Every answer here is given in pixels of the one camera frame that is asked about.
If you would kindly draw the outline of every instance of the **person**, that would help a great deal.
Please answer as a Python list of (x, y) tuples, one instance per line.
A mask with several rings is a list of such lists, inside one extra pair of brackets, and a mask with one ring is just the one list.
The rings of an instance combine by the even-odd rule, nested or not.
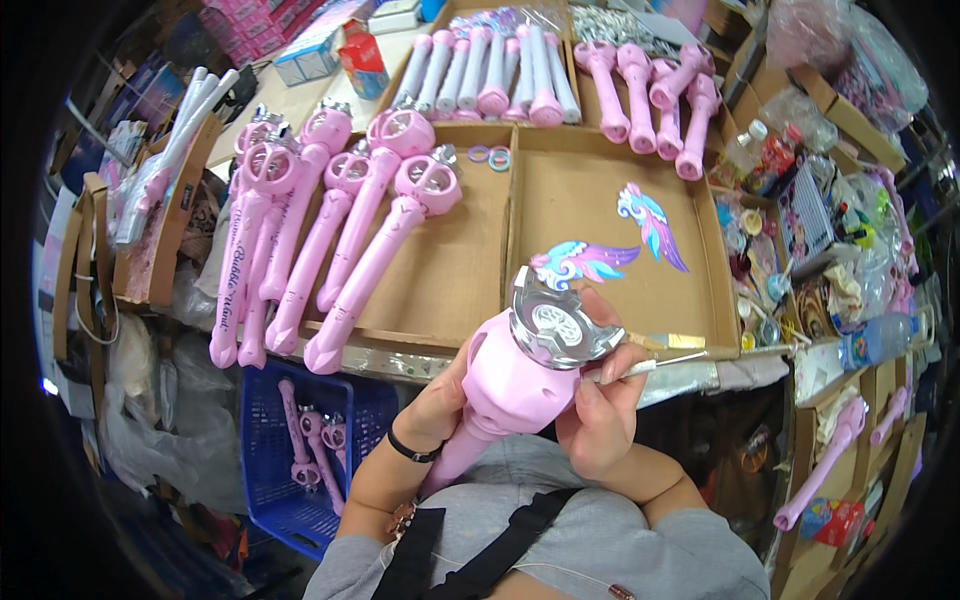
[[(581, 301), (596, 323), (620, 324), (593, 289), (584, 288)], [(634, 345), (606, 357), (599, 384), (583, 380), (555, 420), (556, 442), (509, 436), (455, 485), (422, 500), (412, 518), (394, 517), (430, 469), (402, 452), (434, 452), (460, 420), (465, 348), (397, 415), (396, 446), (384, 438), (360, 464), (304, 598), (770, 597), (759, 559), (708, 509), (683, 468), (634, 444), (646, 375), (620, 379), (647, 357)], [(552, 523), (547, 515), (532, 532), (506, 533), (528, 522), (516, 516), (521, 507), (545, 506), (557, 494), (568, 497), (554, 503)], [(392, 543), (399, 520), (407, 527)], [(494, 550), (481, 557), (487, 548)]]

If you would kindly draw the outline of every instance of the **hand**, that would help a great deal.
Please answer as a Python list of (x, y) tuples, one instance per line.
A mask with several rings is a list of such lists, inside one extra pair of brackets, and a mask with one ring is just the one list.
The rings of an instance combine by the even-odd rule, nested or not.
[[(581, 289), (580, 300), (595, 323), (621, 324), (611, 304), (592, 288)], [(600, 384), (584, 379), (574, 395), (574, 405), (557, 417), (557, 441), (581, 477), (603, 479), (630, 450), (636, 432), (636, 403), (647, 376), (620, 377), (646, 358), (645, 349), (621, 344), (603, 361)]]
[(432, 452), (453, 435), (460, 424), (467, 396), (462, 382), (467, 375), (467, 347), (460, 347), (450, 366), (433, 381), (394, 420), (394, 435), (415, 452)]

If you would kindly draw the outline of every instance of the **blue plastic crate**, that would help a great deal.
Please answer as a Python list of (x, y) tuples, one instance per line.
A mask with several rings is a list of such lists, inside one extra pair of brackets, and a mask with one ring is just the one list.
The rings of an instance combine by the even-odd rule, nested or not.
[(310, 493), (290, 478), (294, 449), (276, 387), (284, 377), (293, 381), (298, 405), (312, 404), (320, 413), (344, 415), (349, 476), (343, 473), (333, 451), (327, 451), (344, 497), (360, 461), (386, 435), (396, 416), (396, 390), (390, 384), (364, 377), (315, 375), (278, 360), (268, 360), (263, 371), (244, 369), (240, 460), (250, 517), (278, 540), (320, 561), (333, 541), (340, 518), (334, 514), (323, 485)]

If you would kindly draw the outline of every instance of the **pink and blue wing sticker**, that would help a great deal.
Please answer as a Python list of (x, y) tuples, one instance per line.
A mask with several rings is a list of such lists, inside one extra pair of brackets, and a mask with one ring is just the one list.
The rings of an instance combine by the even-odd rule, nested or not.
[(550, 289), (562, 292), (570, 289), (572, 279), (586, 277), (603, 283), (604, 278), (623, 278), (623, 274), (613, 267), (632, 263), (642, 248), (611, 248), (573, 240), (557, 244), (546, 254), (535, 254), (530, 259), (530, 266), (537, 279)]
[(633, 218), (640, 226), (640, 237), (643, 243), (650, 248), (650, 253), (660, 261), (660, 254), (673, 268), (683, 273), (689, 273), (684, 260), (680, 258), (677, 242), (673, 239), (673, 231), (666, 221), (666, 213), (653, 198), (640, 192), (636, 183), (627, 183), (627, 187), (620, 190), (620, 197), (616, 201), (616, 214), (624, 219)]

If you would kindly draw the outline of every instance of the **gray shirt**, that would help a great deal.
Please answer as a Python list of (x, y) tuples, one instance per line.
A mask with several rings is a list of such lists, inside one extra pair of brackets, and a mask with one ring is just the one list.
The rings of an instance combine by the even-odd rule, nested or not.
[[(570, 498), (515, 568), (577, 598), (609, 599), (613, 584), (637, 600), (770, 598), (759, 559), (724, 518), (681, 509), (651, 529), (636, 504), (590, 487), (549, 440), (514, 435), (498, 442), (459, 482), (421, 504), (446, 507), (434, 546), (433, 586), (496, 539), (513, 511), (529, 504), (534, 493), (586, 488)], [(394, 544), (363, 536), (336, 539), (304, 598), (370, 598), (393, 553)]]

